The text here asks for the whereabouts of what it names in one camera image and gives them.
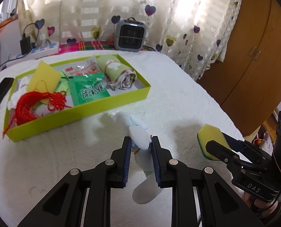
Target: metal screw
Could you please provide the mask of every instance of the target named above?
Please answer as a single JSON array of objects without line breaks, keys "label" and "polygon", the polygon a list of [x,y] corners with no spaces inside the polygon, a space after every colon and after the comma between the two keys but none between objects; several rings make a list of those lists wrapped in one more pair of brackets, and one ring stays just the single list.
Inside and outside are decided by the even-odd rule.
[{"label": "metal screw", "polygon": [[111,165],[114,164],[114,160],[108,159],[108,160],[105,161],[105,164],[108,165],[108,166],[111,166]]},{"label": "metal screw", "polygon": [[205,172],[208,173],[208,174],[212,174],[213,171],[214,171],[214,170],[213,170],[211,167],[206,167],[206,168],[205,168]]},{"label": "metal screw", "polygon": [[170,159],[170,160],[169,160],[169,163],[170,163],[171,165],[177,165],[177,164],[178,164],[178,160],[176,160],[176,159]]},{"label": "metal screw", "polygon": [[79,170],[76,169],[76,168],[74,168],[74,169],[72,169],[72,170],[70,171],[70,174],[71,174],[72,176],[75,176],[75,175],[77,175],[78,173],[79,173]]}]

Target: cabinet handle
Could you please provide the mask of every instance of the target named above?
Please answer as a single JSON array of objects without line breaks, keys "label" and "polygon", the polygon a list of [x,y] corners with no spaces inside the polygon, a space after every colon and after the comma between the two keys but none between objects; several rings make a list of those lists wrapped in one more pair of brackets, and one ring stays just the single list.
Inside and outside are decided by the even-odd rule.
[{"label": "cabinet handle", "polygon": [[253,57],[255,49],[256,49],[256,47],[253,47],[253,48],[250,49],[250,51],[249,51],[249,56],[250,57]]},{"label": "cabinet handle", "polygon": [[257,53],[255,54],[254,61],[259,60],[260,56],[261,56],[261,51],[258,50]]}]

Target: gray portable heater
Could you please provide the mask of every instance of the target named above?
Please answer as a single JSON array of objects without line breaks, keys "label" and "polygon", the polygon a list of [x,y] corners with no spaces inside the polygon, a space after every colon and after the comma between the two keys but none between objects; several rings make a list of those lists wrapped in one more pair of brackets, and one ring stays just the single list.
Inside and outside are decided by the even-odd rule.
[{"label": "gray portable heater", "polygon": [[144,23],[138,22],[134,18],[120,20],[115,31],[115,49],[132,52],[140,51],[145,42],[146,29]]}]

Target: human hand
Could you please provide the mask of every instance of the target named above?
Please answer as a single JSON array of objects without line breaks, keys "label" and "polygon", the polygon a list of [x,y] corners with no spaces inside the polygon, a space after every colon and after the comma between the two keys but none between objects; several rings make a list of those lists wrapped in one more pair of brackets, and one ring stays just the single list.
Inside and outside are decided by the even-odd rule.
[{"label": "human hand", "polygon": [[[242,196],[242,199],[243,201],[247,204],[247,206],[249,208],[251,208],[251,205],[252,205],[252,202],[251,202],[251,199],[253,199],[253,196],[250,195],[249,193],[247,192],[244,192],[243,193],[243,196]],[[260,199],[256,199],[255,202],[254,202],[254,205],[258,208],[268,208],[274,201],[271,201],[271,202],[263,202],[262,200]],[[266,211],[263,211],[260,215],[260,218],[266,218],[268,217],[272,212],[275,211],[276,207],[278,205],[278,201],[276,201],[276,203],[268,210]]]}]

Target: colorful striped cloth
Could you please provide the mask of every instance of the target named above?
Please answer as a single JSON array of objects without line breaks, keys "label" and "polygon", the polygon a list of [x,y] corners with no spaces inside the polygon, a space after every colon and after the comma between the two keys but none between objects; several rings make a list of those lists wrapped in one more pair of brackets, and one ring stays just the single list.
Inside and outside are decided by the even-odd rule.
[{"label": "colorful striped cloth", "polygon": [[[89,41],[78,42],[60,45],[60,51],[58,54],[64,54],[75,51],[88,51],[88,50],[115,50],[114,41]],[[142,51],[156,51],[149,46],[143,46]]]}]

